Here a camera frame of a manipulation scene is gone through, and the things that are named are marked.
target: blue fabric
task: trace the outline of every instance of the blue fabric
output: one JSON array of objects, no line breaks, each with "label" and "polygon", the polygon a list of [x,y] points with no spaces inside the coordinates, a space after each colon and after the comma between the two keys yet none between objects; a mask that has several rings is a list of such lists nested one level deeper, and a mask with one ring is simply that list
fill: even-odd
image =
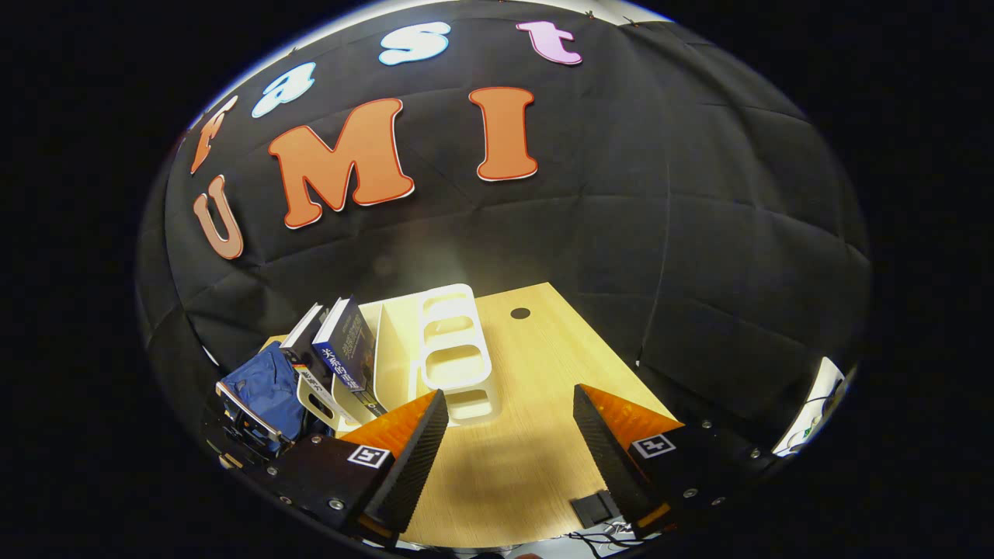
[{"label": "blue fabric", "polygon": [[[267,345],[221,382],[285,437],[294,441],[300,435],[304,407],[296,397],[296,373],[279,351],[278,341]],[[265,433],[256,434],[267,441]],[[268,447],[276,451],[279,443],[269,441]]]}]

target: book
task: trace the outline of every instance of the book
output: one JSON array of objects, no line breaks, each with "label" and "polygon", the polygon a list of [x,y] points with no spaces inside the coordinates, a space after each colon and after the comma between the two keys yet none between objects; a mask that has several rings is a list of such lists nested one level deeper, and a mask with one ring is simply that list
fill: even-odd
[{"label": "book", "polygon": [[341,415],[348,422],[360,423],[332,398],[331,387],[335,376],[326,368],[325,362],[315,354],[314,347],[310,343],[320,330],[322,321],[330,314],[330,310],[315,302],[286,335],[286,339],[279,344],[279,350],[286,356],[293,370],[300,375],[299,382],[306,382],[325,408]]},{"label": "book", "polygon": [[375,416],[387,410],[373,394],[376,339],[355,297],[339,299],[311,345],[328,368]]}]

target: wooden table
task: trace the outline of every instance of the wooden table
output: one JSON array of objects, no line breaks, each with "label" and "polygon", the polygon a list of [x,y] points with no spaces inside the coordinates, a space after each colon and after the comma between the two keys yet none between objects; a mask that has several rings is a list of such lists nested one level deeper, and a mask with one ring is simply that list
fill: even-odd
[{"label": "wooden table", "polygon": [[[570,501],[606,486],[573,419],[574,385],[673,416],[550,284],[476,306],[503,410],[445,431],[401,539],[495,548],[579,530]],[[514,318],[516,308],[531,314]]]}]

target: blue book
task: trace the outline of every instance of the blue book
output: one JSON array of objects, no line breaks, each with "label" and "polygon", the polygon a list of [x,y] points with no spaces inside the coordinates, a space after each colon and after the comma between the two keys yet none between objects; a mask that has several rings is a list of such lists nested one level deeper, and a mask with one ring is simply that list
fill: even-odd
[{"label": "blue book", "polygon": [[373,394],[376,339],[354,297],[339,299],[311,345],[328,368],[374,415],[387,410]]}]

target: letter m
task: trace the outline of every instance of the letter m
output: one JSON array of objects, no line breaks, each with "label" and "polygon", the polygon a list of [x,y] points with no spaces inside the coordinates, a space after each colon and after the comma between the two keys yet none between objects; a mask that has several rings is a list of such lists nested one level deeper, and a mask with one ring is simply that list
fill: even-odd
[{"label": "letter m", "polygon": [[394,138],[394,118],[402,108],[404,104],[395,98],[357,106],[345,119],[335,149],[309,126],[287,130],[269,144],[283,176],[286,227],[298,229],[321,218],[321,205],[311,200],[307,185],[332,210],[342,211],[353,167],[352,200],[360,206],[397,200],[414,191],[414,181],[401,170]]}]

